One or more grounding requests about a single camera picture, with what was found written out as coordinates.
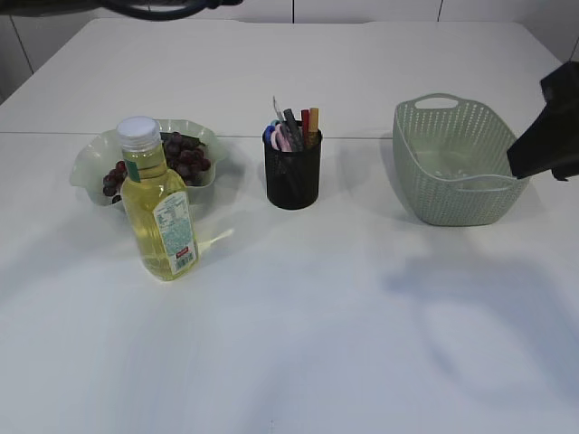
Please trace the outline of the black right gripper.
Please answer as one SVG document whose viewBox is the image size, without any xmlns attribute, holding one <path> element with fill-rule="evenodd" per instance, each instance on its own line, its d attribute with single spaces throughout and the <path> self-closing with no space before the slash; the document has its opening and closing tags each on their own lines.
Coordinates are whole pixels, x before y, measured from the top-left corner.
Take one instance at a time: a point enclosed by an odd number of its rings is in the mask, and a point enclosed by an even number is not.
<svg viewBox="0 0 579 434">
<path fill-rule="evenodd" d="M 578 175 L 578 63 L 568 61 L 540 81 L 545 106 L 508 149 L 513 176 L 549 171 L 558 181 Z"/>
</svg>

